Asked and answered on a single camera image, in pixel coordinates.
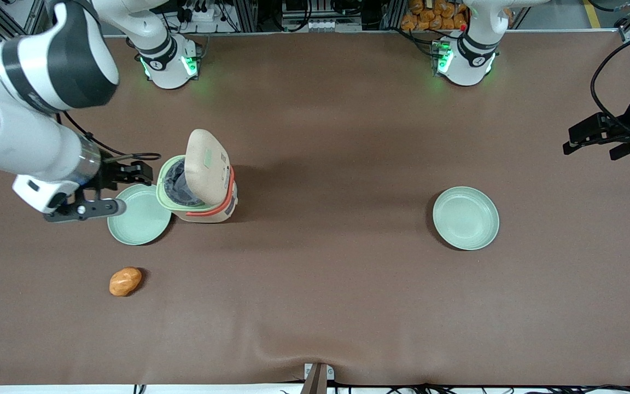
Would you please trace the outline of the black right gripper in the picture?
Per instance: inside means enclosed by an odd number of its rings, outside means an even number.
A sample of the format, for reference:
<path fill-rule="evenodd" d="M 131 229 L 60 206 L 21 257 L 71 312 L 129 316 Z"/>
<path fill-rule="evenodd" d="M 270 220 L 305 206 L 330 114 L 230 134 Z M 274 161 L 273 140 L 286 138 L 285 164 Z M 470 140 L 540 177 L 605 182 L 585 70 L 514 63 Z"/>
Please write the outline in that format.
<path fill-rule="evenodd" d="M 77 190 L 77 203 L 101 200 L 104 190 L 118 190 L 118 184 L 153 185 L 153 168 L 143 160 L 120 165 L 117 162 L 100 162 L 95 175 L 83 182 Z"/>

